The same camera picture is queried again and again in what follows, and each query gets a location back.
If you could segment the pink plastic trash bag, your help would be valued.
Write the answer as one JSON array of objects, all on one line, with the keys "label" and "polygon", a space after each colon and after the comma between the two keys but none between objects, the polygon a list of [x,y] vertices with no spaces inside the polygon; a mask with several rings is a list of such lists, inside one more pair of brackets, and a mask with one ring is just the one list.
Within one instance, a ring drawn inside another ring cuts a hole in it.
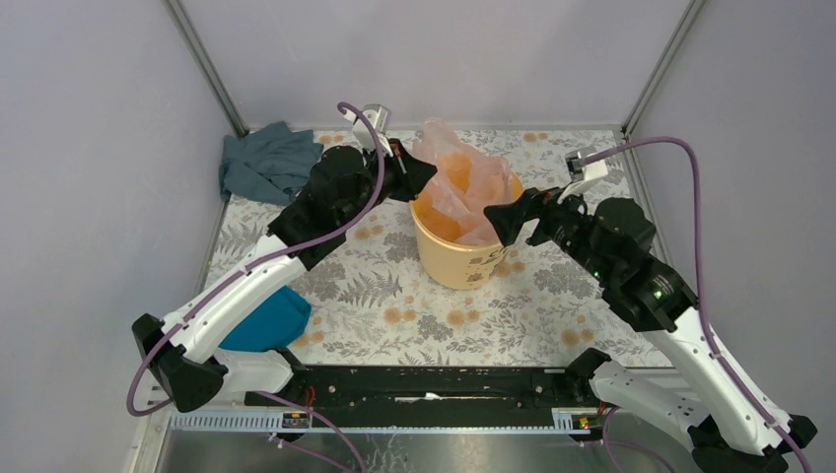
[{"label": "pink plastic trash bag", "polygon": [[497,244],[499,238],[484,209],[512,203],[520,195],[508,160],[484,154],[463,142],[438,118],[424,123],[412,155],[437,168],[413,203],[419,222],[447,242],[465,246]]}]

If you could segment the yellow plastic trash bin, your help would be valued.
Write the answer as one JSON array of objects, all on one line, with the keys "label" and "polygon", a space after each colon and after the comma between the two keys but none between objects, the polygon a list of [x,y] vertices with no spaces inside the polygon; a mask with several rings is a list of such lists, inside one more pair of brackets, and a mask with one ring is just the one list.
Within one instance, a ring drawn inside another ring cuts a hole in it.
[{"label": "yellow plastic trash bin", "polygon": [[[518,175],[515,176],[521,195],[523,186]],[[440,239],[419,222],[413,206],[415,201],[410,204],[410,211],[423,269],[436,282],[450,289],[470,290],[485,285],[496,266],[505,258],[507,249],[499,242],[487,246],[465,246]]]}]

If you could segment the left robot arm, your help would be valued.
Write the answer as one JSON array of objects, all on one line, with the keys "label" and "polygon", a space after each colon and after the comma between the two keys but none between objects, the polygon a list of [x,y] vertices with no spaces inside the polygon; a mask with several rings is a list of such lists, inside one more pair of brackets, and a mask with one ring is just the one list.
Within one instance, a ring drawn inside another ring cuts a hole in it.
[{"label": "left robot arm", "polygon": [[243,260],[183,307],[158,318],[143,314],[131,330],[149,371],[177,411],[216,396],[269,392],[292,405],[306,380],[277,348],[225,350],[222,341],[281,288],[305,275],[346,240],[348,229],[390,198],[409,202],[436,174],[397,139],[383,156],[350,146],[326,150],[297,199],[268,226]]}]

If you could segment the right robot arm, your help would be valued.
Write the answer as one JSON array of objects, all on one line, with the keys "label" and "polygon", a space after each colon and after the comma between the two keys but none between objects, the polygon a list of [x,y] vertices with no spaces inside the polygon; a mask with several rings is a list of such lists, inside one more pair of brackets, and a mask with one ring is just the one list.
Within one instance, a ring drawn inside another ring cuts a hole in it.
[{"label": "right robot arm", "polygon": [[567,396],[596,399],[636,415],[680,443],[705,472],[784,472],[786,456],[816,435],[812,421],[771,402],[744,374],[730,376],[732,355],[701,324],[698,300],[670,266],[650,252],[655,226],[629,198],[610,197],[589,212],[584,199],[530,188],[514,203],[484,211],[503,244],[536,221],[528,244],[556,244],[598,282],[608,308],[658,348],[692,390],[685,397],[632,372],[598,349],[569,366]]}]

